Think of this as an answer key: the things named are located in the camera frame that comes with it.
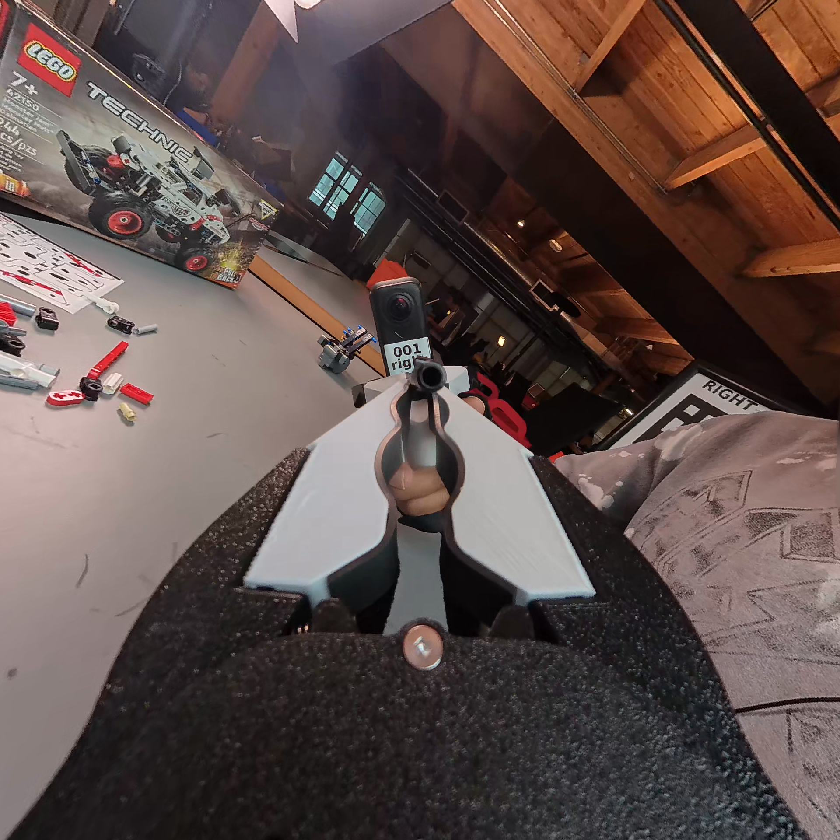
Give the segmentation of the person's right hand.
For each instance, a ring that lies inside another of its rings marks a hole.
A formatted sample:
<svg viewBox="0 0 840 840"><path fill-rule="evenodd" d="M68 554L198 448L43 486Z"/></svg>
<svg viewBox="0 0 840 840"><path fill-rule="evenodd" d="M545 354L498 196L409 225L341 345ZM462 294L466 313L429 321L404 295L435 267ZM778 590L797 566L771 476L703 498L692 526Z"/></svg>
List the person's right hand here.
<svg viewBox="0 0 840 840"><path fill-rule="evenodd" d="M435 467L414 468L404 462L390 479L397 509L406 516L422 517L445 509L449 491Z"/></svg>

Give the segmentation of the red plastic container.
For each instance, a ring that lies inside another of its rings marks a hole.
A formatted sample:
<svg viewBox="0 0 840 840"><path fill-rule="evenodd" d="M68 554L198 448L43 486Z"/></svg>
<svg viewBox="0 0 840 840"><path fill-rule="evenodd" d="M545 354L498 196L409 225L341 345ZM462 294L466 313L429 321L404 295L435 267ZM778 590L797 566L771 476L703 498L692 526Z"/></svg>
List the red plastic container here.
<svg viewBox="0 0 840 840"><path fill-rule="evenodd" d="M473 391L481 395L490 410L490 418L509 436L523 440L527 436L527 425L522 415L509 403L500 398L498 387L479 370L470 375L475 383Z"/></svg>

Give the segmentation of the paned window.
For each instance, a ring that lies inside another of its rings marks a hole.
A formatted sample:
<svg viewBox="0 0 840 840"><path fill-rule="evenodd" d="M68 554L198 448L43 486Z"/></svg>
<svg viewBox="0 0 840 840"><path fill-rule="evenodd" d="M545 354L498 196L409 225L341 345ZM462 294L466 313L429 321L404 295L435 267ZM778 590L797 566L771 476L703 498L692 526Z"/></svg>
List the paned window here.
<svg viewBox="0 0 840 840"><path fill-rule="evenodd" d="M361 178L361 171L345 155L336 151L311 189L308 201L317 214L332 221Z"/></svg>
<svg viewBox="0 0 840 840"><path fill-rule="evenodd" d="M354 227L363 236L368 235L384 212L385 207L386 200L382 190L376 184L369 182L363 189L359 200L353 206L352 218Z"/></svg>

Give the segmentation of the black ribbed toy rod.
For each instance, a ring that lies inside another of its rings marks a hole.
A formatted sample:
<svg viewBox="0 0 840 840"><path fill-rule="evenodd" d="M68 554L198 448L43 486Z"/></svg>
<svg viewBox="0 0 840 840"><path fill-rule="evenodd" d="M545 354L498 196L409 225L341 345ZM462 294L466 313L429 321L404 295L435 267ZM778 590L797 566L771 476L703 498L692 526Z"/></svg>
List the black ribbed toy rod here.
<svg viewBox="0 0 840 840"><path fill-rule="evenodd" d="M412 425L425 423L432 416L429 400L433 407L439 409L441 423L446 424L449 410L446 401L435 394L448 385L447 373L443 365L431 358L418 356L415 358L413 369L407 378L408 395L410 396L409 422Z"/></svg>

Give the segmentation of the red toy beam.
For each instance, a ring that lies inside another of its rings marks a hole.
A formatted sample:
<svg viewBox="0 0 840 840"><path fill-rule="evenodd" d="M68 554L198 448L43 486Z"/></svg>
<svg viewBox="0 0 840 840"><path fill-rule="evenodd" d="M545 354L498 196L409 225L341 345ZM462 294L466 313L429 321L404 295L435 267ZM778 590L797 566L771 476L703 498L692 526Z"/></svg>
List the red toy beam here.
<svg viewBox="0 0 840 840"><path fill-rule="evenodd" d="M106 353L97 363L95 363L87 373L87 378L100 379L105 372L111 368L116 361L125 354L129 348L129 343L122 341L118 343L112 350Z"/></svg>

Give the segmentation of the white long toy beam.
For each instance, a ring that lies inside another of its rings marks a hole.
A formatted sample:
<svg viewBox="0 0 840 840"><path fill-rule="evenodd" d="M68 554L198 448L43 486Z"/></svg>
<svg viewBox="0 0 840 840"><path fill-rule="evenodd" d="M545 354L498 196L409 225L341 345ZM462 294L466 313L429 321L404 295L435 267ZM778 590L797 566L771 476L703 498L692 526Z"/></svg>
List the white long toy beam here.
<svg viewBox="0 0 840 840"><path fill-rule="evenodd" d="M34 391L37 388L49 390L60 369L47 364L35 364L29 360L1 352L1 384Z"/></svg>

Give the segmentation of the grey desk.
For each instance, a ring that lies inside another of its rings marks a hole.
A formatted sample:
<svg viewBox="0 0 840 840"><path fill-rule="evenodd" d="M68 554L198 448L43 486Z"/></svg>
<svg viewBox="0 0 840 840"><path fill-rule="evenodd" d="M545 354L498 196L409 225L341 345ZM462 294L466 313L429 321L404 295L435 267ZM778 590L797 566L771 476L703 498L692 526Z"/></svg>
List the grey desk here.
<svg viewBox="0 0 840 840"><path fill-rule="evenodd" d="M151 335L116 371L154 396L55 408L2 389L2 838L79 737L112 662L173 563L292 449L352 410L317 365L321 330L253 274L228 290L72 227L3 210L123 279Z"/></svg>

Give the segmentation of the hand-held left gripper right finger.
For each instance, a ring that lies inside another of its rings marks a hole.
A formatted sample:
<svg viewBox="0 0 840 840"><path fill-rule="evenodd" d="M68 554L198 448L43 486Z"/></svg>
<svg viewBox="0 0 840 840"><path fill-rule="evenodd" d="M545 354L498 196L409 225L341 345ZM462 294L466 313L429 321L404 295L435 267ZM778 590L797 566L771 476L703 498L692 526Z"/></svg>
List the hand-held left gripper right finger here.
<svg viewBox="0 0 840 840"><path fill-rule="evenodd" d="M592 602L529 452L447 388L429 399L429 427L448 491L439 569L449 632L477 636L509 606Z"/></svg>

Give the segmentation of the printed sticker sheet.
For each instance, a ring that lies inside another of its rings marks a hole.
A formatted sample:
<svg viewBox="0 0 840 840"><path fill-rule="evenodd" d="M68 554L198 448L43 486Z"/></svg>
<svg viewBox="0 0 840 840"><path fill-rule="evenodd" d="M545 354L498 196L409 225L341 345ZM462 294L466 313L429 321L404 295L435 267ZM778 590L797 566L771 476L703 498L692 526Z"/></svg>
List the printed sticker sheet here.
<svg viewBox="0 0 840 840"><path fill-rule="evenodd" d="M123 284L10 216L1 215L1 280L75 314Z"/></svg>

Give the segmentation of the toy truck kit box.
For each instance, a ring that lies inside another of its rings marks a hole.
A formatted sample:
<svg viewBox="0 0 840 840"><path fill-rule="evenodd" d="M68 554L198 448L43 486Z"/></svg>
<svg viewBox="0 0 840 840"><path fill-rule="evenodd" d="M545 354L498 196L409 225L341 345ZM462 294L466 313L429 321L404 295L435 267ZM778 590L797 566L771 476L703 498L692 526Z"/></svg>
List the toy truck kit box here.
<svg viewBox="0 0 840 840"><path fill-rule="evenodd" d="M2 2L2 203L236 289L263 186L31 2Z"/></svg>

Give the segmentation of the grey toy assembly blue pins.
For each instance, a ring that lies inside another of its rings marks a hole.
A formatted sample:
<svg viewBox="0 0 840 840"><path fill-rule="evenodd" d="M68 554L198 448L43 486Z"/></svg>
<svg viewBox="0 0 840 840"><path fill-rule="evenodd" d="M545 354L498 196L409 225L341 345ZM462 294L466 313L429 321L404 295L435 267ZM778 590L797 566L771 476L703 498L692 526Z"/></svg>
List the grey toy assembly blue pins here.
<svg viewBox="0 0 840 840"><path fill-rule="evenodd" d="M352 359L364 347L376 342L375 336L361 325L354 329L344 329L337 339L324 333L318 339L318 344L322 347L318 357L318 366L325 371L340 375L347 370Z"/></svg>

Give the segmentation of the black and white marker board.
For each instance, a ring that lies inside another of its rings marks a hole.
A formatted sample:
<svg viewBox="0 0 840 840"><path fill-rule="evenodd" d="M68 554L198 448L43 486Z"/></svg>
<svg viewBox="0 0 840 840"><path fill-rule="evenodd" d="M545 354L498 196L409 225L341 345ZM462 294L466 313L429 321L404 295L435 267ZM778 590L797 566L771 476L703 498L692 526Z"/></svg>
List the black and white marker board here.
<svg viewBox="0 0 840 840"><path fill-rule="evenodd" d="M643 442L713 417L741 417L768 411L805 414L804 408L697 360L679 373L639 413L595 445L594 451Z"/></svg>

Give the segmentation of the grey table with wooden edge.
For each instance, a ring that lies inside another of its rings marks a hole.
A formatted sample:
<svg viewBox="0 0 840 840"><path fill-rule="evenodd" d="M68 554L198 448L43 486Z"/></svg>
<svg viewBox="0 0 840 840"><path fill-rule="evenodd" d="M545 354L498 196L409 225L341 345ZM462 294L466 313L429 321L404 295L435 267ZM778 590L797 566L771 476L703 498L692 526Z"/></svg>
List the grey table with wooden edge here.
<svg viewBox="0 0 840 840"><path fill-rule="evenodd" d="M334 267L320 267L264 246L249 272L328 332L365 327L377 335L369 292Z"/></svg>

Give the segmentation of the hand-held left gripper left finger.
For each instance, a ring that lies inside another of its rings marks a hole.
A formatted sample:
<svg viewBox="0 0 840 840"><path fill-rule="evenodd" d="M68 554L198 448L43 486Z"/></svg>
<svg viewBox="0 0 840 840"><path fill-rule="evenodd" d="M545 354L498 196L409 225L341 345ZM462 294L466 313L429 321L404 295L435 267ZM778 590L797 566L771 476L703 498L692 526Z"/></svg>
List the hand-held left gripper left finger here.
<svg viewBox="0 0 840 840"><path fill-rule="evenodd" d="M390 486L403 463L401 382L307 449L245 572L245 588L302 595L312 611L338 600L366 634L382 634L400 561Z"/></svg>

